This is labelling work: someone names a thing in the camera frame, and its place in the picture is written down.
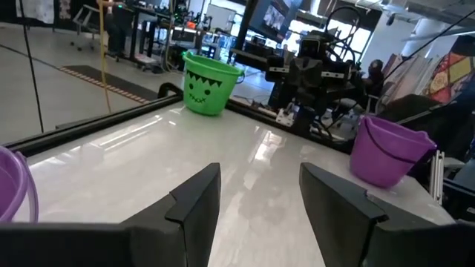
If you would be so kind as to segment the black mat orange striped edge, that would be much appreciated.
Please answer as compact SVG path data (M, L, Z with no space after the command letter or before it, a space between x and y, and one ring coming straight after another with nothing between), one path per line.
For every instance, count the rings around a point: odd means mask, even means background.
M109 73L105 73L105 83L103 83L102 72L88 65L67 65L58 67L58 70L97 87L105 87L110 92L142 104L154 101L157 98L155 91Z

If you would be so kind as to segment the purple halloween bucket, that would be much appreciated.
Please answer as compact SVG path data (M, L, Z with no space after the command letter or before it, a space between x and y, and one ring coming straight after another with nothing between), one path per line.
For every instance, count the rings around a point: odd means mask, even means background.
M436 149L436 143L424 131L364 116L350 154L350 170L371 185L392 188L420 159Z
M0 222L12 222L25 197L29 200L29 221L37 223L39 197L27 159L0 146Z

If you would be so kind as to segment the black desk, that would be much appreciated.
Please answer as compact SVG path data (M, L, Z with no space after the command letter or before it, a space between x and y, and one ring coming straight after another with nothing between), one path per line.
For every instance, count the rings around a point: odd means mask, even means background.
M130 52L128 61L134 63L141 71L150 70L152 73L159 73L158 61L152 57L155 43L155 32L158 26L160 14L155 10L134 5L131 7L134 14L132 21ZM139 28L140 14L153 17L141 22Z

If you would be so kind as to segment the green Frankenstein bucket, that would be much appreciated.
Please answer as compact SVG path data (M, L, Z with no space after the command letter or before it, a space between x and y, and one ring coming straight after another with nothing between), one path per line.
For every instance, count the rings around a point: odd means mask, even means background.
M189 51L183 60L183 100L186 107L201 115L220 115L244 71Z

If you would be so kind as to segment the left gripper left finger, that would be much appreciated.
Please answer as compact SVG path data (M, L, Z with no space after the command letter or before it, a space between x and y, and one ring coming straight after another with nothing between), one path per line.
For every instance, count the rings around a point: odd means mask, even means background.
M220 212L213 162L119 224L0 224L0 267L207 267Z

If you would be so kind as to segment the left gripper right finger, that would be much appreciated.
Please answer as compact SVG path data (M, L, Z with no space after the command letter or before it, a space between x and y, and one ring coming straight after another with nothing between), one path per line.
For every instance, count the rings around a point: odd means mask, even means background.
M304 207L326 267L475 267L475 224L436 225L311 163Z

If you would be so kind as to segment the black table frame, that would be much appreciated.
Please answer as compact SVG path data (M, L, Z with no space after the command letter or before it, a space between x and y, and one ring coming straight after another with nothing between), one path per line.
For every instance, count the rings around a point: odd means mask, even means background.
M234 111L202 116L175 96L10 144L33 175L42 222L116 223L211 162L225 223L297 225L298 175L310 162L355 184L347 154Z

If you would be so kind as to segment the colourful patchwork quilt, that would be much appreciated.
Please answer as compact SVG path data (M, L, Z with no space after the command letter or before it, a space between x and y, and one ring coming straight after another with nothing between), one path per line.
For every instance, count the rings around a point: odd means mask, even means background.
M436 66L422 95L447 103L467 87L474 75L475 37L459 36L449 53Z

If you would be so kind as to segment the grey rolling chair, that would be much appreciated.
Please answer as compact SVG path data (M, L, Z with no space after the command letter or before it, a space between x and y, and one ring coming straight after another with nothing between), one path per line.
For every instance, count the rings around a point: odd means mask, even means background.
M100 45L99 9L84 4L73 18L77 37L70 45L78 51L92 50Z

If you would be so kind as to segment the white patterned cloth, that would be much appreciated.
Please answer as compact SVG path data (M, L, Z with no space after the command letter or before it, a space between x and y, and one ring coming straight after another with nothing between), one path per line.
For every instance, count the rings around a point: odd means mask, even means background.
M16 0L16 15L53 24L55 19L54 0Z

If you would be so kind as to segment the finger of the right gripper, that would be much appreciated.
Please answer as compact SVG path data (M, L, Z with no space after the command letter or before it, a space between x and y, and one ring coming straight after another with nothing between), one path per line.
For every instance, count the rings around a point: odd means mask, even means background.
M306 86L316 88L321 84L323 63L321 60L309 60L306 69Z
M294 58L289 65L289 83L296 87L304 85L305 58Z

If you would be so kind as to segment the floral patterned cloth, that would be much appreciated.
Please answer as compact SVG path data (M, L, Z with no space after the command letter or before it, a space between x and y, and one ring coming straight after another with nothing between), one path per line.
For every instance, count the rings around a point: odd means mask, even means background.
M59 1L59 18L61 20L71 19L71 0Z

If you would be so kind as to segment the large display screen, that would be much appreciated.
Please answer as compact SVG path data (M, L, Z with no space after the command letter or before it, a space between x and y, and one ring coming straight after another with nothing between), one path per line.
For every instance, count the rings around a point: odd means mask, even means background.
M309 9L311 0L251 0L255 3L249 29L281 43L299 9Z

